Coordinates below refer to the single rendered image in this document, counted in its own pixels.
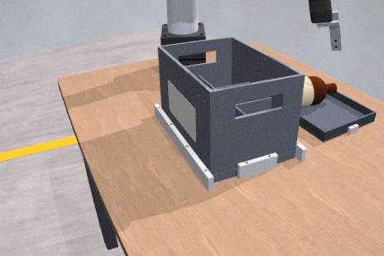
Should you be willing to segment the brown bottle with cream label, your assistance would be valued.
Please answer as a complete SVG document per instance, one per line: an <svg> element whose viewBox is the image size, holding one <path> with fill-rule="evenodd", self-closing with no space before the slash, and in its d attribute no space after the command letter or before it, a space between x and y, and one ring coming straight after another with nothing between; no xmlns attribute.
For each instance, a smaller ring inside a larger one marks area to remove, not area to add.
<svg viewBox="0 0 384 256"><path fill-rule="evenodd" d="M317 76L306 76L303 90L302 107L320 104L326 97L326 94L336 93L337 85L335 83L325 84Z"/></svg>

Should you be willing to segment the dark grey open-top crate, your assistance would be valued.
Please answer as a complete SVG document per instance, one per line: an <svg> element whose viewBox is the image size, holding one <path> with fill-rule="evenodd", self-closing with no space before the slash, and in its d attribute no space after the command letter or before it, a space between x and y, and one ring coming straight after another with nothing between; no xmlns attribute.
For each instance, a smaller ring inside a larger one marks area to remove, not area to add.
<svg viewBox="0 0 384 256"><path fill-rule="evenodd" d="M215 62L179 62L210 51ZM158 59L161 108L214 183L237 176L241 162L295 158L303 73L234 36L158 46Z"/></svg>

